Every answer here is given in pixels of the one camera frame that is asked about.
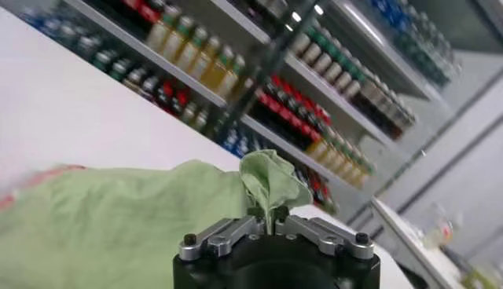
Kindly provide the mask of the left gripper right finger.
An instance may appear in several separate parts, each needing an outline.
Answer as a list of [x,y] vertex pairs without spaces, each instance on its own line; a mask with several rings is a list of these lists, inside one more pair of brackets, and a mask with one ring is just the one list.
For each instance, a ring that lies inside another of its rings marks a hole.
[[347,252],[352,258],[372,259],[373,242],[366,233],[350,232],[321,218],[302,218],[289,213],[287,207],[273,210],[274,234],[289,240],[302,237],[322,254],[336,256]]

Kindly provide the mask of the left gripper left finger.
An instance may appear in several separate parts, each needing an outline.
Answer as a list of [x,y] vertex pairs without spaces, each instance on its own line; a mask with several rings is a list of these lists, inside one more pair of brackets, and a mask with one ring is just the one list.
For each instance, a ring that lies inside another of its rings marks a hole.
[[216,258],[229,255],[243,238],[256,240],[266,232],[264,211],[248,208],[242,218],[223,218],[200,233],[187,233],[179,244],[180,259],[200,259],[206,254]]

